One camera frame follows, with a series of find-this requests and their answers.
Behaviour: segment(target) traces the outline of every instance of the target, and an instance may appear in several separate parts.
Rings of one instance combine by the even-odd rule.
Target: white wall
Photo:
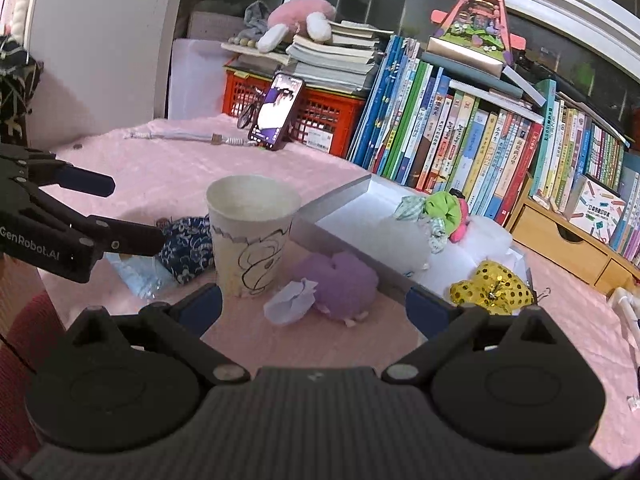
[[[178,1],[36,0],[26,46],[45,71],[28,117],[32,145],[143,123],[163,110]],[[165,88],[156,99],[158,85]]]

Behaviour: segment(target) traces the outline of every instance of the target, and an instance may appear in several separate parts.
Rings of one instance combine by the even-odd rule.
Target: green fabric
[[[431,218],[441,218],[447,237],[462,223],[462,211],[457,197],[447,191],[439,191],[424,201],[424,211]]]

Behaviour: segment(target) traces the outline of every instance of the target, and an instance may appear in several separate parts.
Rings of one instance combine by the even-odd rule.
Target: pink plush toy
[[[466,234],[466,225],[469,223],[469,205],[466,203],[466,200],[462,198],[462,195],[458,195],[458,201],[460,202],[460,212],[462,213],[462,222],[458,228],[453,231],[449,240],[453,243],[458,243]]]
[[[256,47],[265,54],[276,48],[281,41],[292,40],[295,34],[323,43],[331,39],[329,21],[334,19],[335,8],[326,0],[291,0],[269,15],[269,30],[260,38]]]

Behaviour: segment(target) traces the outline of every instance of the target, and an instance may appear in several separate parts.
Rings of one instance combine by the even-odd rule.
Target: white paper cup
[[[302,199],[259,175],[226,176],[207,189],[218,286],[225,296],[257,296],[273,282]]]

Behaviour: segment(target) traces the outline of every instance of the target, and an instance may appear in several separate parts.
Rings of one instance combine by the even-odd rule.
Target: black patterned cloth
[[[214,268],[208,215],[178,220],[161,219],[156,225],[167,236],[156,258],[178,283],[189,283],[205,270]]]

